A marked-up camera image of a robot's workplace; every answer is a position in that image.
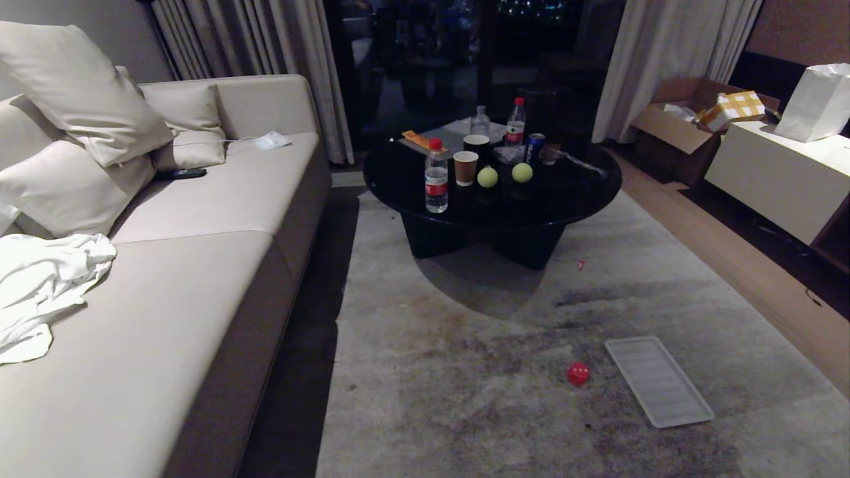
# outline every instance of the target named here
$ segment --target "white cabinet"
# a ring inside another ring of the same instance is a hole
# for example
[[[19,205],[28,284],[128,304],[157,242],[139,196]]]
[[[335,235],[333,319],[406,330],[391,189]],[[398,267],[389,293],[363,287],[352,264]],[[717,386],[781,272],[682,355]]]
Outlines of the white cabinet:
[[[813,244],[850,193],[850,139],[811,143],[734,122],[705,179],[806,244]]]

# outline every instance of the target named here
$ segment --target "tennis ball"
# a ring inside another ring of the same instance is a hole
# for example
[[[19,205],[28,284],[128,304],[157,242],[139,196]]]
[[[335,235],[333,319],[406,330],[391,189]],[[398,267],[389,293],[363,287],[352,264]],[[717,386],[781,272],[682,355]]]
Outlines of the tennis ball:
[[[481,187],[491,188],[495,186],[496,182],[499,180],[499,173],[497,173],[495,169],[488,166],[479,171],[478,180]]]
[[[534,171],[531,169],[531,166],[521,162],[520,164],[513,167],[511,170],[511,176],[513,176],[513,180],[518,183],[527,183],[531,180],[531,176],[534,175]]]

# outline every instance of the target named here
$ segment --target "curtain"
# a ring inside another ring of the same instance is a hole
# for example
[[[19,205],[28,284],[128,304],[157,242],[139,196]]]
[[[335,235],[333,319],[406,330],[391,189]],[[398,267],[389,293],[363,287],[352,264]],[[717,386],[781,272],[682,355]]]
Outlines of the curtain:
[[[658,83],[707,77],[725,83],[762,0],[629,0],[593,127],[594,143],[634,140],[629,123]]]
[[[354,162],[321,0],[156,0],[153,11],[179,78],[306,77],[328,156]]]

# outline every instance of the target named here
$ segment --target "black cup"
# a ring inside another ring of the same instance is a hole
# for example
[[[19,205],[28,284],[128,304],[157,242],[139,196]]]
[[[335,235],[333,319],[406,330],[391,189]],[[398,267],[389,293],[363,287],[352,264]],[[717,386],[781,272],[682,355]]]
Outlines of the black cup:
[[[480,171],[484,166],[490,165],[492,156],[492,148],[490,147],[490,138],[483,134],[469,134],[463,137],[463,150],[478,153],[479,160],[477,170]]]

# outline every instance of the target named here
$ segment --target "brown cup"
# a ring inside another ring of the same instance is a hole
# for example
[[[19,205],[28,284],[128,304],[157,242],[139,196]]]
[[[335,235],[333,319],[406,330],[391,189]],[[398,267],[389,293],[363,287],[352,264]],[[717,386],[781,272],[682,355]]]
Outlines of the brown cup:
[[[478,165],[479,155],[472,151],[458,151],[453,156],[455,159],[455,181],[459,186],[471,186],[475,182],[475,167]]]

